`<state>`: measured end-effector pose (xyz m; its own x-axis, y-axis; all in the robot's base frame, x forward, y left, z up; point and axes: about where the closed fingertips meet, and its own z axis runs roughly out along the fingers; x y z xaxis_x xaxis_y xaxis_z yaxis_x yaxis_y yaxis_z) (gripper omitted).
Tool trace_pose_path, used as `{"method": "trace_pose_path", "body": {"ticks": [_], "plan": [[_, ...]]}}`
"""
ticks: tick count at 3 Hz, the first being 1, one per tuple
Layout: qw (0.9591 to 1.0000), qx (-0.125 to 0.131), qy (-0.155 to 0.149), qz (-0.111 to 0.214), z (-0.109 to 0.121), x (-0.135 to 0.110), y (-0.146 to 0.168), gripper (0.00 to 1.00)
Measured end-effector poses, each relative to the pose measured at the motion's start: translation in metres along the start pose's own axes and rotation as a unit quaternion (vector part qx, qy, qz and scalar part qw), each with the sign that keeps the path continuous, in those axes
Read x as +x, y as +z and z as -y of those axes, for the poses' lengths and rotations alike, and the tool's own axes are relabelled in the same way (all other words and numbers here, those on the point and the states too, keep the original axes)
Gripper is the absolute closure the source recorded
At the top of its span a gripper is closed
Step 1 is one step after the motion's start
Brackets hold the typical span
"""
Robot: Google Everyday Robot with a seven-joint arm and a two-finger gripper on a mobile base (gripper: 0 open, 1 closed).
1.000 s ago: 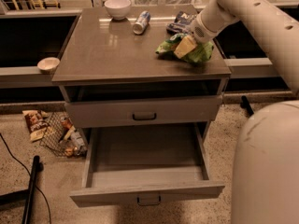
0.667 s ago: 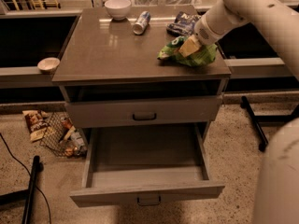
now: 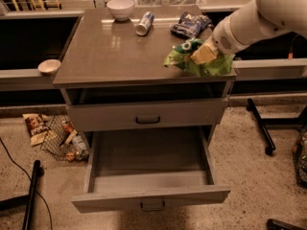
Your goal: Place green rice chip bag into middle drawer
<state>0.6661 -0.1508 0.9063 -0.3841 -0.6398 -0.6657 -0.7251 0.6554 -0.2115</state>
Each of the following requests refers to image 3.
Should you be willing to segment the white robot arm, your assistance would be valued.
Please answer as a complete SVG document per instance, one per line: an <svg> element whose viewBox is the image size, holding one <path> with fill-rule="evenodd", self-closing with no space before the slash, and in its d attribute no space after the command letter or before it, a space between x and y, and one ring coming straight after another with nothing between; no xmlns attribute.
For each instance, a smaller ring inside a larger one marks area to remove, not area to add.
<svg viewBox="0 0 307 230"><path fill-rule="evenodd" d="M288 32L307 37L307 0L251 0L223 19L191 59L207 63Z"/></svg>

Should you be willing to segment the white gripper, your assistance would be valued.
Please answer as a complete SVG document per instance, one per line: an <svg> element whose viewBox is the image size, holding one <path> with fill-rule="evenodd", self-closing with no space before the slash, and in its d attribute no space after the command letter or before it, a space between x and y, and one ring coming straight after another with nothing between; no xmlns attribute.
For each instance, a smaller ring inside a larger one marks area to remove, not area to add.
<svg viewBox="0 0 307 230"><path fill-rule="evenodd" d="M208 63L216 59L219 53L232 55L247 48L247 45L234 36L230 22L229 15L214 28L212 35L205 40L205 44L191 55L196 64Z"/></svg>

